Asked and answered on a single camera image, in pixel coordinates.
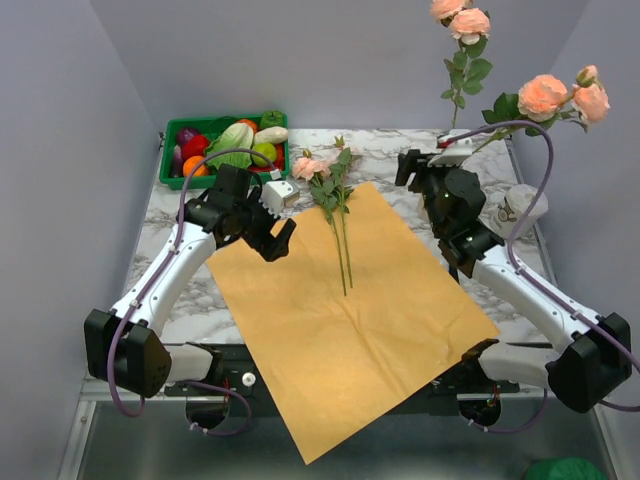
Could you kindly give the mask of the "black ribbon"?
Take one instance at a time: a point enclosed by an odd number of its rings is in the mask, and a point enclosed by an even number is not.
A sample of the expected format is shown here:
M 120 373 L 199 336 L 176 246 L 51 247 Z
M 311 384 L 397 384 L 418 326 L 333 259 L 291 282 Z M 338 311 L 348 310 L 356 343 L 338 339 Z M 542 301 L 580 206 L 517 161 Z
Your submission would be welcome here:
M 448 263 L 448 271 L 450 276 L 457 282 L 460 283 L 459 280 L 459 266 L 460 262 L 463 260 L 463 257 L 460 256 L 460 253 L 455 249 L 450 249 L 446 254 L 446 260 Z

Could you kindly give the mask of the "orange wrapping paper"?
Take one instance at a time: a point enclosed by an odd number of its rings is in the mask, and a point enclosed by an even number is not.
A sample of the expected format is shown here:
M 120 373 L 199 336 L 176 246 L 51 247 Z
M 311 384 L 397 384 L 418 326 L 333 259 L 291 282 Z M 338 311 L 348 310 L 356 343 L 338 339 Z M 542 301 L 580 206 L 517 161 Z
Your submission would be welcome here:
M 498 335 L 372 183 L 348 206 L 351 282 L 318 208 L 296 216 L 284 258 L 238 242 L 207 263 L 308 463 Z

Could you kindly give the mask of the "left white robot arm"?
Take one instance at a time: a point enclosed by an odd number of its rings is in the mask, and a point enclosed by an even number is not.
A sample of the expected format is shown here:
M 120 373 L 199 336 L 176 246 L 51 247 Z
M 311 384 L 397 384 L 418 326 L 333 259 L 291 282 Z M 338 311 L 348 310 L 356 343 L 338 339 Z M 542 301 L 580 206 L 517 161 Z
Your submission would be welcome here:
M 221 248 L 242 240 L 267 262 L 286 256 L 295 222 L 288 219 L 277 234 L 271 231 L 298 197 L 298 189 L 279 175 L 261 184 L 257 174 L 225 165 L 210 188 L 182 199 L 177 222 L 147 271 L 108 311 L 94 309 L 87 316 L 89 374 L 111 390 L 144 398 L 184 381 L 201 395 L 214 393 L 222 380 L 215 349 L 165 345 L 164 326 L 191 278 Z

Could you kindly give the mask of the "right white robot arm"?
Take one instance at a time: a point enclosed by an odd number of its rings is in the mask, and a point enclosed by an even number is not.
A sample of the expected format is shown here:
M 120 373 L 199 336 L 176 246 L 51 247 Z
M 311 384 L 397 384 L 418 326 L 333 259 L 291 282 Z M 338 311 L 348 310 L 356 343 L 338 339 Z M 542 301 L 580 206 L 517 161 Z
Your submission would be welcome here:
M 460 379 L 480 392 L 494 381 L 550 390 L 579 413 L 591 410 L 632 374 L 628 322 L 572 300 L 510 254 L 479 218 L 486 197 L 477 174 L 435 153 L 398 156 L 395 183 L 421 195 L 438 247 L 454 275 L 463 274 L 511 304 L 545 343 L 487 340 L 464 356 Z

